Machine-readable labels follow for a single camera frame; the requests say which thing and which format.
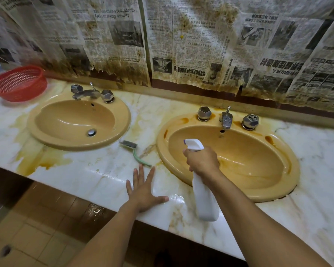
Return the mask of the red plastic colander basket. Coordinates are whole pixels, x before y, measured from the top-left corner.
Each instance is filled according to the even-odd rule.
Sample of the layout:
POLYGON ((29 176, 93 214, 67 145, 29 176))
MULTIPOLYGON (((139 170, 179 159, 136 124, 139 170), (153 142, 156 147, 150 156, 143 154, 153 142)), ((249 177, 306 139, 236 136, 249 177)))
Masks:
POLYGON ((47 85, 42 68, 17 67, 0 74, 0 97, 13 103, 26 102, 41 95, 47 85))

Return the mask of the long chrome faucet spout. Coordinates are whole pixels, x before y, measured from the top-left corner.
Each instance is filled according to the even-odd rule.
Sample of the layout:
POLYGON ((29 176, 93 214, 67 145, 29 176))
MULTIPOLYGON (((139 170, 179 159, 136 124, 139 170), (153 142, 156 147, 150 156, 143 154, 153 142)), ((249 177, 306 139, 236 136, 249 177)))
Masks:
POLYGON ((90 82, 90 86, 92 87, 92 89, 83 90, 79 93, 73 94, 72 98, 74 100, 80 100, 81 98, 85 98, 85 97, 90 97, 93 99, 100 98, 101 93, 94 87, 93 82, 90 82))

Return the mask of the person's left hand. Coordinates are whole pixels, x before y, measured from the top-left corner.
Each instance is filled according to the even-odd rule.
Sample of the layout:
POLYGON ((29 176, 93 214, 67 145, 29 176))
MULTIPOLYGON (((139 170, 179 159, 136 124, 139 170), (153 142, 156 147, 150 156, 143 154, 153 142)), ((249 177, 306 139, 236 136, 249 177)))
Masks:
POLYGON ((133 170, 133 180, 131 185, 133 186, 134 193, 132 196, 129 196, 128 203, 131 204, 138 213, 148 211, 156 206, 154 205, 155 196, 152 194, 152 181, 154 175, 155 167, 152 167, 147 177, 145 177, 145 183, 139 188, 139 168, 133 170))

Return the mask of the stained newspaper sheet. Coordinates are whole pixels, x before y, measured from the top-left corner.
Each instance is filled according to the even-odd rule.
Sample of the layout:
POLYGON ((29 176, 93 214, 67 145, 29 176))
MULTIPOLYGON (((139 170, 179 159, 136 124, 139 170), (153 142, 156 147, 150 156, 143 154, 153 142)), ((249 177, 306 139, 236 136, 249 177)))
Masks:
POLYGON ((0 58, 68 76, 94 69, 80 0, 0 0, 0 58))
POLYGON ((278 87, 264 55, 287 0, 142 0, 155 80, 236 94, 278 87))
POLYGON ((228 85, 334 112, 334 0, 235 0, 228 85))
POLYGON ((151 86, 138 0, 53 0, 65 30, 58 42, 76 73, 102 71, 151 86))

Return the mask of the clean tan oval sink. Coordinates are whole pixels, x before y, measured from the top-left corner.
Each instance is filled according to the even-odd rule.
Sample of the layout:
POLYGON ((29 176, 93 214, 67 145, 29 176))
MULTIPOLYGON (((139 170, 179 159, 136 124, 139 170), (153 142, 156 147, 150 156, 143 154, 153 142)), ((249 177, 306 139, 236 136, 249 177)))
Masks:
POLYGON ((41 143, 65 151, 88 151, 110 145, 120 139, 131 123, 128 106, 115 98, 74 100, 68 92, 40 103, 29 114, 27 129, 41 143), (87 136, 96 129, 97 134, 87 136))

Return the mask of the short chrome faucet spout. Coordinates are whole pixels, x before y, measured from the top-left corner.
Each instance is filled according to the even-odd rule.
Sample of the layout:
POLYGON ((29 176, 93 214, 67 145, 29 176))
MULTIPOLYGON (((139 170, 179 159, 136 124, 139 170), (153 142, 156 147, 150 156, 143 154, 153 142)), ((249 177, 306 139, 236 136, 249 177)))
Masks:
POLYGON ((221 122, 222 130, 229 130, 231 129, 232 122, 233 122, 233 115, 230 113, 231 106, 228 106, 226 111, 221 112, 219 121, 221 122))

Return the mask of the person's right hand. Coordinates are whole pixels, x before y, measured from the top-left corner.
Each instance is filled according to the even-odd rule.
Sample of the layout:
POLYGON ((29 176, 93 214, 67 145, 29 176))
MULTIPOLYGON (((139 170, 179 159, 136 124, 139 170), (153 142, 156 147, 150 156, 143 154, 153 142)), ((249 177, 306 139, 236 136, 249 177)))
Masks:
POLYGON ((211 147, 207 146, 203 150, 196 151, 196 154, 197 168, 191 172, 196 173, 203 179, 211 179, 220 172, 217 154, 211 147))

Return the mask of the person's left forearm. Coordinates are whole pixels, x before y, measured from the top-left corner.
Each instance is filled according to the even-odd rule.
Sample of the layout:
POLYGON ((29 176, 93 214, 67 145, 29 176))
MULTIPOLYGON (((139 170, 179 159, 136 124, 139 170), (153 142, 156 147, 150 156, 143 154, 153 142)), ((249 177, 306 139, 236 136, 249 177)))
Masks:
POLYGON ((129 200, 66 267, 122 267, 134 221, 145 210, 129 200))

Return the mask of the person's right forearm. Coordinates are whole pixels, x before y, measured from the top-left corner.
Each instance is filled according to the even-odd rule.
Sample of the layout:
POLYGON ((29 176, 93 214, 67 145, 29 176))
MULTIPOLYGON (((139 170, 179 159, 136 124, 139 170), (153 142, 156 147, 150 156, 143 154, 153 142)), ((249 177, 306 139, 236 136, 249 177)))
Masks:
POLYGON ((249 267, 331 267, 294 233, 257 207, 217 167, 191 167, 214 194, 249 267))

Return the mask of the stained tan oval sink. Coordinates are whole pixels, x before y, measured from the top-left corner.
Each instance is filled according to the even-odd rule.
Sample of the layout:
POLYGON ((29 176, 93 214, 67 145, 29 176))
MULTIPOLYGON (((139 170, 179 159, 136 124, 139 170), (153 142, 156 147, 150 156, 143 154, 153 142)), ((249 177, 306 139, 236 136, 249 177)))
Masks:
POLYGON ((165 167, 185 184, 192 186, 193 173, 182 151, 185 139, 198 139, 216 152, 220 170, 253 202, 280 199, 300 181, 300 165, 291 148, 259 125, 253 131, 242 128, 241 120, 223 130, 221 113, 208 121, 188 113, 166 122, 157 135, 157 151, 165 167))

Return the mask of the white spray bottle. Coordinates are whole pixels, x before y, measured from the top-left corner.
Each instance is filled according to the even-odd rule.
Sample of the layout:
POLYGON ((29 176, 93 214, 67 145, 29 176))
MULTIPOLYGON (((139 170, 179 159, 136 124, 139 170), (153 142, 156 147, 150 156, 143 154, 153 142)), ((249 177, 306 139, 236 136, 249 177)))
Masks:
MULTIPOLYGON (((190 152, 204 150, 198 139, 184 139, 184 144, 190 152)), ((212 191, 203 183, 200 175, 193 172, 192 187, 196 202, 196 213, 200 220, 215 222, 219 218, 219 206, 212 191)))

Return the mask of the green handled scrub brush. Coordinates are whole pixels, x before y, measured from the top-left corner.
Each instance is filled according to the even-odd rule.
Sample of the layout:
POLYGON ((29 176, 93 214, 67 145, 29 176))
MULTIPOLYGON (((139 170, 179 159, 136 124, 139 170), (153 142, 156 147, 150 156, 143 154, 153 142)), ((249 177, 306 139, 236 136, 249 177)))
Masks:
POLYGON ((134 159, 139 164, 142 164, 142 165, 147 166, 147 167, 152 167, 151 164, 149 164, 148 162, 146 162, 146 161, 142 160, 141 158, 139 158, 139 156, 137 155, 137 144, 136 143, 133 143, 133 142, 130 142, 130 141, 126 141, 126 140, 120 141, 119 143, 122 146, 124 146, 124 147, 129 148, 129 149, 132 150, 133 157, 134 157, 134 159))

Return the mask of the dark brown counter base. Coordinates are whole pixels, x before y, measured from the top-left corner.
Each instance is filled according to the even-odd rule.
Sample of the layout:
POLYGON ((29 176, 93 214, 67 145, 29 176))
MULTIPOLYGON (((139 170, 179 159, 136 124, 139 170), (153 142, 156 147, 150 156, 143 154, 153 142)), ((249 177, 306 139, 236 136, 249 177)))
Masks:
MULTIPOLYGON (((0 267, 66 267, 116 212, 0 168, 0 267)), ((122 267, 248 267, 135 221, 122 267)))

